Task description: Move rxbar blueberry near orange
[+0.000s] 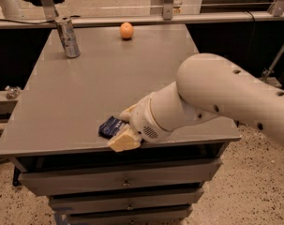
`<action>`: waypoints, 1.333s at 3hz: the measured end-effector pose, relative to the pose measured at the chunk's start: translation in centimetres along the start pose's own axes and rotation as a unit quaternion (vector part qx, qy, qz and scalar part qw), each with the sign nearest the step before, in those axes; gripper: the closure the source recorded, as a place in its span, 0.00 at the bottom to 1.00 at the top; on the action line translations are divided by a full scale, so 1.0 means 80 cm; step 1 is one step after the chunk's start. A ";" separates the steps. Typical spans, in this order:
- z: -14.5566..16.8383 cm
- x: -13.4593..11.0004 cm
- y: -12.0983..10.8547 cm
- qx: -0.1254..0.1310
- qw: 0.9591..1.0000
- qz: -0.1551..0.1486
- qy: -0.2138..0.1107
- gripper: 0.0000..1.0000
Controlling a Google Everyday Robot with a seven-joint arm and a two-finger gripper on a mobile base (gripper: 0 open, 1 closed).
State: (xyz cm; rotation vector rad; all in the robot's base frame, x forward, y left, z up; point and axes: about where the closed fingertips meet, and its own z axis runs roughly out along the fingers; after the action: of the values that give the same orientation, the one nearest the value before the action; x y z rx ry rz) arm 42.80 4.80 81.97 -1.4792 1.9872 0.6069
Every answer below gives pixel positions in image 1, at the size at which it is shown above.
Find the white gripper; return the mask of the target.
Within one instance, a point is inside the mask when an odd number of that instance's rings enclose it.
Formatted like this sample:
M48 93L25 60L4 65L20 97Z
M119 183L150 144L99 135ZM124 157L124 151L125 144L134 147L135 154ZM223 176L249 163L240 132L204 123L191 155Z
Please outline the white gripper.
M119 118L130 125L123 126L107 142L115 152L139 148L142 139L155 143L171 135L172 106L158 92L121 111Z

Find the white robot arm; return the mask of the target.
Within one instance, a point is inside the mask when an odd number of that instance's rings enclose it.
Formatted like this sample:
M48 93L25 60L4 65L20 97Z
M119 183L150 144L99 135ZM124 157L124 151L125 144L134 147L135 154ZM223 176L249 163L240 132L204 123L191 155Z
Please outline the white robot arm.
M284 90L255 78L216 54L198 53L178 68L175 81L120 113L126 124L109 141L116 151L158 142L176 129L224 116L284 146Z

